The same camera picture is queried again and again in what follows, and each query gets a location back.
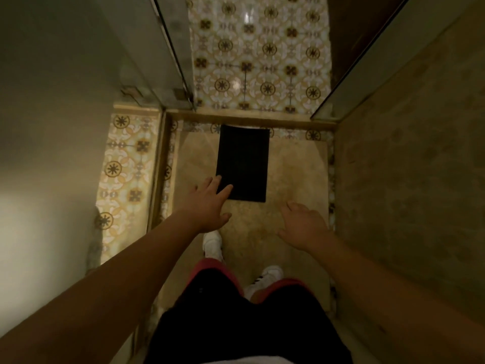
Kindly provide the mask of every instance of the person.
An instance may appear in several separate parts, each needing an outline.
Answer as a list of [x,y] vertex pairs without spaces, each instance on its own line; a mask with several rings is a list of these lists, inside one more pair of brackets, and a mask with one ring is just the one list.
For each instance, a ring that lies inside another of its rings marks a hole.
[[[220,181],[207,178],[167,220],[0,338],[0,362],[109,363],[199,233],[208,258],[161,316],[146,362],[351,362],[302,282],[271,267],[242,291],[224,267],[214,231],[231,217],[221,207],[232,186],[217,194]],[[289,201],[281,213],[278,235],[313,256],[405,355],[483,363],[481,325],[349,248],[318,212]]]

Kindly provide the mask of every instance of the white sneaker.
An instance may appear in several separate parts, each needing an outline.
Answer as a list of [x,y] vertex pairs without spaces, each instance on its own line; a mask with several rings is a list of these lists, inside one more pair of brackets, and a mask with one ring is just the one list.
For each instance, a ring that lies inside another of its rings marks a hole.
[[283,270],[279,265],[270,265],[266,267],[261,275],[255,281],[244,289],[244,297],[248,300],[258,290],[265,289],[276,281],[282,280],[284,277]]
[[224,258],[222,257],[222,237],[217,230],[204,234],[202,250],[204,251],[204,257],[214,258],[224,263]]

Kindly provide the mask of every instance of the white wall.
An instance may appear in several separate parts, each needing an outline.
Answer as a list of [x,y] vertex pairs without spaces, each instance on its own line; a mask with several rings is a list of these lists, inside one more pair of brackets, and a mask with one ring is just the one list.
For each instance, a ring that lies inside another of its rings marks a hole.
[[92,0],[0,8],[0,335],[84,276],[121,45]]

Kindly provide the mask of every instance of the beige marble floor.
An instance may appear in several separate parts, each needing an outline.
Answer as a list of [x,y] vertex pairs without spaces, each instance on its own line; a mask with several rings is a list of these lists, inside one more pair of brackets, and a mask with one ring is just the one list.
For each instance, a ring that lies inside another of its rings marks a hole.
[[[215,175],[219,134],[177,132],[171,175],[173,207],[196,183]],[[221,229],[227,266],[243,286],[264,267],[279,264],[287,277],[299,278],[330,310],[330,283],[326,272],[308,255],[284,244],[275,232],[283,226],[279,206],[293,199],[317,209],[328,219],[327,143],[314,140],[270,139],[266,203],[230,200],[224,212],[232,212]],[[177,262],[161,290],[158,306],[171,307],[185,287],[193,266],[203,257],[199,235]]]

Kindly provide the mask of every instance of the forearm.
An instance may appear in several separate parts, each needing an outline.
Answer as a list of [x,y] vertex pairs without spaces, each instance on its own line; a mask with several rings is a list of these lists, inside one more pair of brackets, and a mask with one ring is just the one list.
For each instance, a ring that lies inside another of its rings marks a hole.
[[1,360],[40,362],[41,349],[56,354],[45,362],[108,362],[197,235],[188,221],[173,214],[27,318],[0,339]]
[[483,362],[485,330],[424,289],[361,256],[333,234],[313,257],[397,345],[426,362]]

